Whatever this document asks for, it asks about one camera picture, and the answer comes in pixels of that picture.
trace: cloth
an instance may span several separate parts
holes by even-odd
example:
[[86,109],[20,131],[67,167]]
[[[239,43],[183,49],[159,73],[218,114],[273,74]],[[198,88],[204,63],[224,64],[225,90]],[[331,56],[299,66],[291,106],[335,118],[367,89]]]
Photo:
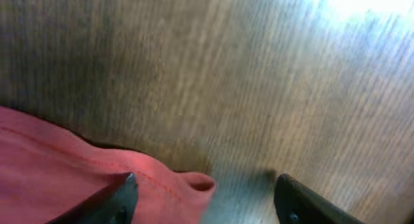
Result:
[[101,149],[35,117],[0,107],[0,223],[45,223],[133,172],[133,223],[198,223],[215,190],[196,172],[175,173],[129,150]]

